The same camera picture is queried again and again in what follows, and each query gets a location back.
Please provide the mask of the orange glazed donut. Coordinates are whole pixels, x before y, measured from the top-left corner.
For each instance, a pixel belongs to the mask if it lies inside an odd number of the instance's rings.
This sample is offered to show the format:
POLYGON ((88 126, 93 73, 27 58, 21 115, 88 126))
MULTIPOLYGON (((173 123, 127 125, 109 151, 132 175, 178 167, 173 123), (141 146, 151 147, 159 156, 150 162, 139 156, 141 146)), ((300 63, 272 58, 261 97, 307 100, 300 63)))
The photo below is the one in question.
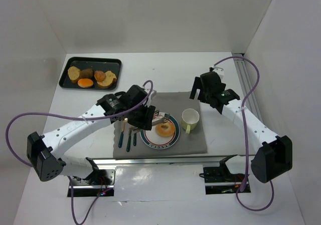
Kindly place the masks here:
POLYGON ((176 128, 175 125, 171 122, 161 123, 155 127, 155 131, 160 137, 170 137, 173 136, 176 128))

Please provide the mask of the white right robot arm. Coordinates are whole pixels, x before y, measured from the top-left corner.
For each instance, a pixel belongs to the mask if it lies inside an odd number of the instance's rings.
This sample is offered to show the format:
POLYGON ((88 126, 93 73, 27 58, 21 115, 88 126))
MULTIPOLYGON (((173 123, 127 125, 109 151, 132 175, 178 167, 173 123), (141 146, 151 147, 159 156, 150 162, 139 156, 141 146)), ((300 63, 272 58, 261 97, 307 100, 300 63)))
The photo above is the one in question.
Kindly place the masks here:
POLYGON ((190 99, 199 91, 198 100, 209 104, 234 123, 241 131, 247 131, 247 140, 256 152, 251 161, 254 176, 262 183, 292 169, 292 141, 286 135, 279 136, 267 128, 246 106, 232 89, 226 89, 221 81, 224 72, 209 72, 195 77, 190 99))

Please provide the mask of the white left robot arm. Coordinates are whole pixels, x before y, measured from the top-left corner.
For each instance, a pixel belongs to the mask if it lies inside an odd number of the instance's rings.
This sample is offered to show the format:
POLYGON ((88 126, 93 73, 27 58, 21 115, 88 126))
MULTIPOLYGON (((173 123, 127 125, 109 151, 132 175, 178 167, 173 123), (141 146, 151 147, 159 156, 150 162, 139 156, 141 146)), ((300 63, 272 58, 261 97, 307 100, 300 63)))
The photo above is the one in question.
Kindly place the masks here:
POLYGON ((33 132, 27 137, 27 158, 40 181, 46 182, 63 175, 96 184, 106 175, 92 158, 76 158, 65 153, 94 132, 127 120, 131 132, 151 130, 153 126, 169 120, 151 105, 156 92, 133 85, 126 92, 107 94, 87 112, 66 125, 39 135, 33 132))

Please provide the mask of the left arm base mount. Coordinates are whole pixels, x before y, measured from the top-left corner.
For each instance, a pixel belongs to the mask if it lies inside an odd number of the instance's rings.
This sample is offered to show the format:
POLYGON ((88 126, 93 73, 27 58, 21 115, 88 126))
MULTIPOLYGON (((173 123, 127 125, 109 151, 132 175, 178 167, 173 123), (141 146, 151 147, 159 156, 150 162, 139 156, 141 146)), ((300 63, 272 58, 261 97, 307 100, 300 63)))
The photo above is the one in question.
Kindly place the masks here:
POLYGON ((115 166, 107 166, 98 172, 98 176, 91 180, 72 177, 74 197, 109 197, 114 196, 115 166))

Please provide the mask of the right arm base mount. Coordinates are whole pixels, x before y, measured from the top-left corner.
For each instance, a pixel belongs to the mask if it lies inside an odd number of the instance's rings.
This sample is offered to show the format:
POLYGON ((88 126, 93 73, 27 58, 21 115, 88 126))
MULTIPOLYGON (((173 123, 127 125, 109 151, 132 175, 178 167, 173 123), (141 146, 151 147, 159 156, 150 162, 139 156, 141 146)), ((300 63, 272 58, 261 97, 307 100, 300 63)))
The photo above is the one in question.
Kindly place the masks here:
POLYGON ((232 194, 240 188, 245 174, 231 172, 227 162, 237 155, 227 156, 219 161, 219 166, 204 167, 199 177, 204 180, 205 193, 209 194, 232 194))

